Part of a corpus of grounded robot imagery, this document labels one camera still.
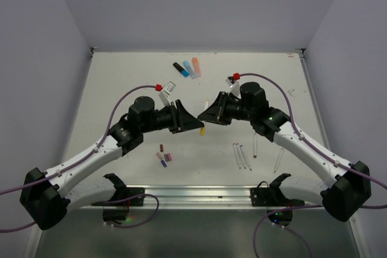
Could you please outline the blue pen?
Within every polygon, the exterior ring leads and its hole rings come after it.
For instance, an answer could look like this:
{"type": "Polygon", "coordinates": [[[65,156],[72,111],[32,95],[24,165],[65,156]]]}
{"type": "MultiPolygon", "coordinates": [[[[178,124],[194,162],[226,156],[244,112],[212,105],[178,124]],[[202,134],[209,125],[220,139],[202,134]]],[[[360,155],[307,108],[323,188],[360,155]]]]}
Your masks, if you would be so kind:
{"type": "Polygon", "coordinates": [[[243,157],[243,159],[244,159],[244,162],[245,162],[247,168],[248,168],[250,171],[252,171],[252,167],[251,167],[249,158],[248,158],[248,156],[247,156],[247,152],[246,152],[246,150],[245,150],[245,147],[244,147],[243,145],[240,145],[239,147],[240,147],[240,149],[241,149],[242,157],[243,157]]]}

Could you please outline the peach pen cap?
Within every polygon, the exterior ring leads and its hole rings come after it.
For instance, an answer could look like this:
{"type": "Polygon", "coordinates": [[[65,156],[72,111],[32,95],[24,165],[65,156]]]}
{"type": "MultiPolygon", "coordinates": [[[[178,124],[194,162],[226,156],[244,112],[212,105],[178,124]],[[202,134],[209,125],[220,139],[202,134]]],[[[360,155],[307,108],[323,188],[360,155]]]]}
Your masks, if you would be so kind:
{"type": "Polygon", "coordinates": [[[163,159],[163,157],[161,156],[161,154],[160,153],[156,153],[156,156],[160,159],[160,160],[162,160],[163,159]]]}

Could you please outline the grey pen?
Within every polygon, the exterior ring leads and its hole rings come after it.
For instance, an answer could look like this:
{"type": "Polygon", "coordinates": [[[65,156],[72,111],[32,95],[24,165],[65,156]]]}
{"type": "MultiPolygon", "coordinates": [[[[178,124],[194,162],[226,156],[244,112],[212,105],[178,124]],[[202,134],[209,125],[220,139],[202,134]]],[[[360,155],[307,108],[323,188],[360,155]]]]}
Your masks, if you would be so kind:
{"type": "Polygon", "coordinates": [[[244,158],[243,158],[243,155],[242,155],[239,143],[236,143],[236,150],[237,150],[238,158],[240,160],[241,165],[243,166],[244,169],[246,169],[247,166],[246,166],[246,164],[244,162],[244,158]]]}

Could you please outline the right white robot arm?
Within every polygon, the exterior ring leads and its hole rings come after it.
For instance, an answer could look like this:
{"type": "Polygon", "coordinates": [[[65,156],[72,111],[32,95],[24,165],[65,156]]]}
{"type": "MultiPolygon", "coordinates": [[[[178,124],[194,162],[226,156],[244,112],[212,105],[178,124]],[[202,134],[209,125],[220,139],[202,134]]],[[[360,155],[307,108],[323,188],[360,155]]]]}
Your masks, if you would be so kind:
{"type": "Polygon", "coordinates": [[[258,135],[289,151],[320,178],[320,182],[313,182],[283,173],[269,185],[272,203],[283,205],[291,199],[310,202],[346,222],[371,197],[366,164],[353,164],[315,140],[307,141],[307,135],[293,129],[286,113],[269,105],[258,83],[247,82],[239,91],[240,97],[220,92],[198,119],[223,126],[232,120],[248,121],[258,135]]]}

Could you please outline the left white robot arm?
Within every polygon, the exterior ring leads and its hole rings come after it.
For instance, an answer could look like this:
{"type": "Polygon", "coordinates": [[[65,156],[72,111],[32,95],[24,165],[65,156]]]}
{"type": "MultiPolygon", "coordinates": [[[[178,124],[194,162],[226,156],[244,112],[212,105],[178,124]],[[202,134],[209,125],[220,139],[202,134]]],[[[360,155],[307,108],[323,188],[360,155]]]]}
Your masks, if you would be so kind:
{"type": "Polygon", "coordinates": [[[57,225],[68,212],[90,204],[125,205],[142,200],[144,190],[132,192],[114,173],[94,184],[84,180],[98,169],[125,156],[143,142],[148,132],[169,130],[172,134],[204,126],[187,112],[180,100],[161,110],[150,97],[139,97],[128,113],[111,126],[94,145],[72,159],[44,172],[35,168],[25,177],[20,203],[41,230],[57,225]]]}

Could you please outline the brown capped pen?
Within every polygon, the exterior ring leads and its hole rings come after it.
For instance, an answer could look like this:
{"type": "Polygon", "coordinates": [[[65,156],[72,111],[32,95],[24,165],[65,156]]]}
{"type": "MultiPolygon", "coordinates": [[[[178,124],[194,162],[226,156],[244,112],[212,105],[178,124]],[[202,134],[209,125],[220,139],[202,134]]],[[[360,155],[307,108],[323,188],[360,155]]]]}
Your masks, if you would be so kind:
{"type": "Polygon", "coordinates": [[[253,158],[257,158],[257,134],[253,135],[253,158]]]}

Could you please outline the peach capped pen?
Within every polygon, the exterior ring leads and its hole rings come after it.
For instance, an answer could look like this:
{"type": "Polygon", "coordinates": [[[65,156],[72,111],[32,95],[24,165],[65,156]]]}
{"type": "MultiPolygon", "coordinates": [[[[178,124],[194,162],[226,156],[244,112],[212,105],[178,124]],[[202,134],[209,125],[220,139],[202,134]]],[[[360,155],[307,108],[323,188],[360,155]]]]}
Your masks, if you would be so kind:
{"type": "Polygon", "coordinates": [[[277,159],[276,159],[276,162],[275,162],[275,166],[274,166],[274,173],[276,173],[279,169],[279,165],[281,163],[281,159],[283,157],[283,154],[284,154],[284,148],[281,148],[279,150],[279,153],[278,153],[278,156],[277,156],[277,159]]]}

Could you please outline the yellow capped pen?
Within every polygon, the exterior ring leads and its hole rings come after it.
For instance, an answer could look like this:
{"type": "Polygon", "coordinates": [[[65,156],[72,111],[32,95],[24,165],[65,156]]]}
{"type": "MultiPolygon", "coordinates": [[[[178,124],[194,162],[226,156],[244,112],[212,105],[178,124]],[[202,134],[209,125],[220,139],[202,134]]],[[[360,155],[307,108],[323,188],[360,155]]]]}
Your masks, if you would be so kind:
{"type": "MultiPolygon", "coordinates": [[[[206,100],[205,105],[204,105],[204,111],[206,111],[208,109],[208,107],[209,107],[209,100],[206,100]]],[[[205,133],[206,133],[206,127],[204,126],[200,129],[200,135],[204,136],[205,133]]]]}

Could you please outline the pink pen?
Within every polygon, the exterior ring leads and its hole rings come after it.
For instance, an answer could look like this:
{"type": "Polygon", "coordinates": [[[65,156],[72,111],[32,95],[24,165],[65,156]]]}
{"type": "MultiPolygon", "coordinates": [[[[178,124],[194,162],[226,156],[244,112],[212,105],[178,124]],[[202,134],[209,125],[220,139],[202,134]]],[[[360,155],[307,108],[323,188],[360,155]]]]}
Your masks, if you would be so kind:
{"type": "Polygon", "coordinates": [[[241,162],[239,160],[239,156],[238,156],[238,151],[237,151],[237,148],[236,148],[236,143],[233,143],[232,145],[233,147],[233,152],[234,152],[234,156],[235,156],[235,159],[236,159],[236,164],[239,168],[239,170],[241,169],[241,162]]]}

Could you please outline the black blue highlighter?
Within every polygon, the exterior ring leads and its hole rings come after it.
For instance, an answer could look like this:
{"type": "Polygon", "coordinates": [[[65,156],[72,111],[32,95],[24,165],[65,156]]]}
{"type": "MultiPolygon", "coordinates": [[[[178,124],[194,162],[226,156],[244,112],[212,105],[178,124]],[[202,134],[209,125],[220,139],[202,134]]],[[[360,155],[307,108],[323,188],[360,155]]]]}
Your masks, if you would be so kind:
{"type": "Polygon", "coordinates": [[[189,73],[177,62],[174,62],[172,66],[183,76],[188,77],[189,73]]]}

